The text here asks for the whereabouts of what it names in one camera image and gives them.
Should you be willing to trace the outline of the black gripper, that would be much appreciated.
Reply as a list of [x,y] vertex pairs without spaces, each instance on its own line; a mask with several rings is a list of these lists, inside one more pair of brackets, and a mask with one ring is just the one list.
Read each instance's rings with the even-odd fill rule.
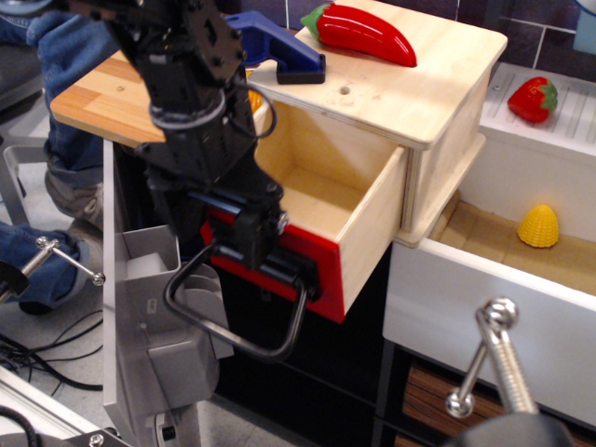
[[190,240],[214,207],[232,214],[241,263],[257,269],[278,244],[285,216],[282,187],[259,168],[259,139],[248,88],[220,88],[204,108],[186,111],[150,104],[164,142],[139,145],[156,212],[179,240]]

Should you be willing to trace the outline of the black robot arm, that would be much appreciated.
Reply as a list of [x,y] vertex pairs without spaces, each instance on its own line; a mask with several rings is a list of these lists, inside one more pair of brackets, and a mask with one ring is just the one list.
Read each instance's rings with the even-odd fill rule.
[[192,237],[209,209],[230,213],[223,239],[257,268],[275,247],[281,187],[254,158],[259,140],[241,34],[211,1],[60,1],[105,22],[150,97],[163,142],[145,142],[148,188],[161,218]]

